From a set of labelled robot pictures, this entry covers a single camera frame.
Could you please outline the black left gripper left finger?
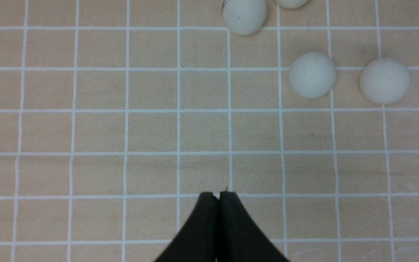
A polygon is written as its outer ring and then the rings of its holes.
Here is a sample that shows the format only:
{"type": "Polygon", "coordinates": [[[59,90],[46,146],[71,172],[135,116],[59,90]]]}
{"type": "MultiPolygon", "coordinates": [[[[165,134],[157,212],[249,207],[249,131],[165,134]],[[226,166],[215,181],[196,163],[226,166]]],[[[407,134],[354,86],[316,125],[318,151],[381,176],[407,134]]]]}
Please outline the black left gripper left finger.
{"type": "Polygon", "coordinates": [[[191,215],[157,262],[214,262],[219,201],[211,192],[199,195],[191,215]]]}

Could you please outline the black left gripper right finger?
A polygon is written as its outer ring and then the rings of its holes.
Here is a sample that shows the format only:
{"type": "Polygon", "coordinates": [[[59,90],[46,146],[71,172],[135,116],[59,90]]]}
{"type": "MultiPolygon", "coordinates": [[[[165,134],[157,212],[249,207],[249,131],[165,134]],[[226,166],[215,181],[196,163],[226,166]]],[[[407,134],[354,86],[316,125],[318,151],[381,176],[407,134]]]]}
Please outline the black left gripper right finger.
{"type": "Polygon", "coordinates": [[[220,192],[220,262],[288,262],[256,225],[235,192],[220,192]]]}

